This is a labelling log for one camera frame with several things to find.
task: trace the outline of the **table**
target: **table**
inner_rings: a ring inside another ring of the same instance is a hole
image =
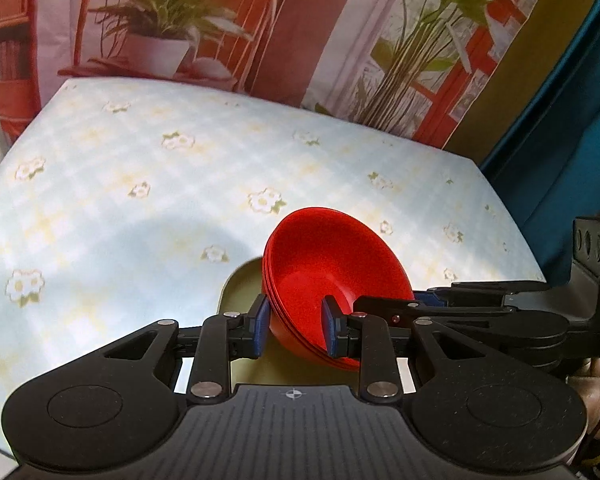
[[[308,206],[378,232],[417,289],[542,279],[470,160],[238,94],[73,79],[0,165],[0,409],[23,382],[157,319],[201,324]]]

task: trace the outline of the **blue curtain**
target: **blue curtain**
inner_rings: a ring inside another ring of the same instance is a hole
[[[571,222],[600,212],[600,0],[481,170],[547,281],[566,282]]]

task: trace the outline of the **red chair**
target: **red chair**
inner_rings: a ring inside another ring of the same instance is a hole
[[[74,60],[71,67],[59,71],[67,76],[136,76],[164,79],[149,73],[141,73],[126,65],[121,55],[126,31],[122,30],[105,37],[106,28],[102,15],[90,9],[114,5],[124,0],[82,0],[78,17],[74,44]],[[197,57],[212,58],[228,69],[230,79],[222,81],[201,78],[190,73],[178,72],[172,80],[215,86],[234,91],[244,91],[244,83],[249,75],[254,56],[261,41],[267,41],[273,23],[277,0],[222,0],[223,4],[236,13],[234,22],[240,25],[252,38],[223,35],[220,43],[203,40]]]

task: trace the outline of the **white flower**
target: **white flower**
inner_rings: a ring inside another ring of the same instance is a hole
[[[131,198],[147,198],[149,196],[149,192],[151,191],[151,186],[148,183],[143,182],[142,184],[138,184],[131,191],[129,191],[129,196]]]
[[[164,134],[162,136],[162,146],[167,150],[187,149],[195,143],[196,139],[183,135],[180,132],[173,132],[172,134]]]
[[[464,233],[460,231],[454,224],[449,223],[442,228],[449,240],[455,244],[461,244],[464,241]]]
[[[24,270],[14,270],[4,289],[13,303],[17,303],[20,308],[24,307],[29,301],[33,303],[40,302],[40,290],[45,286],[45,280],[39,270],[25,272]]]
[[[380,232],[383,235],[390,235],[394,232],[394,228],[387,222],[386,220],[382,221],[380,224]]]
[[[16,170],[16,180],[31,180],[38,173],[45,171],[46,160],[41,156],[37,156],[29,162],[19,165]]]
[[[282,200],[282,195],[275,189],[267,187],[260,193],[251,193],[249,195],[249,206],[257,213],[280,213],[280,208],[284,207],[286,202]]]
[[[126,112],[127,110],[129,110],[129,107],[131,106],[131,103],[112,103],[111,101],[109,101],[107,104],[104,105],[103,110],[106,112],[111,112],[112,114],[117,114],[119,112]]]
[[[311,132],[295,132],[294,139],[307,146],[320,146],[320,139]]]
[[[212,245],[202,251],[201,260],[208,260],[213,264],[227,263],[229,261],[229,255],[222,247]]]
[[[458,277],[451,269],[445,269],[445,280],[448,282],[454,282]]]
[[[377,189],[384,189],[385,187],[392,188],[394,186],[393,182],[376,171],[369,173],[367,176],[369,177],[371,184],[373,184],[373,186]]]

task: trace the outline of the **silver bolt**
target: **silver bolt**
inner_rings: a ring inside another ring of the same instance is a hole
[[[386,399],[388,397],[395,397],[398,394],[398,386],[387,381],[378,381],[377,383],[371,383],[366,387],[369,395],[374,397],[381,397]]]
[[[210,381],[203,381],[196,383],[191,387],[191,393],[196,397],[202,397],[203,399],[212,399],[222,393],[222,386],[218,383]]]

